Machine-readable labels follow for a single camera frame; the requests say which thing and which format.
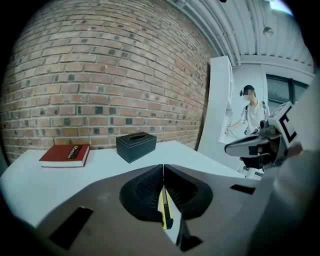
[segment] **yellow utility knife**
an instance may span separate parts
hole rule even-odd
[[[164,230],[171,229],[174,224],[174,217],[171,211],[170,200],[168,200],[169,198],[170,197],[168,191],[166,190],[165,186],[163,186],[162,191],[160,192],[159,201],[162,212],[162,222]]]

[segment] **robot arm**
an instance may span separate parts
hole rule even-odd
[[[288,149],[297,141],[297,133],[289,123],[290,102],[280,105],[267,120],[260,122],[257,133],[238,139],[224,147],[230,156],[241,157],[248,168],[267,169],[279,166]]]

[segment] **window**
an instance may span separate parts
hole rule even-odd
[[[268,106],[270,113],[278,106],[290,101],[292,104],[298,102],[308,85],[292,78],[277,75],[266,75],[268,85]]]

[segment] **brick wall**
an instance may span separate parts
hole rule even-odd
[[[164,1],[53,1],[25,27],[1,88],[9,160],[27,149],[115,147],[139,131],[194,148],[213,54]]]

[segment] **white partition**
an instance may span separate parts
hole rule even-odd
[[[235,171],[240,167],[239,157],[225,153],[225,145],[236,140],[225,135],[232,118],[234,79],[228,56],[210,60],[210,88],[207,112],[198,152]]]

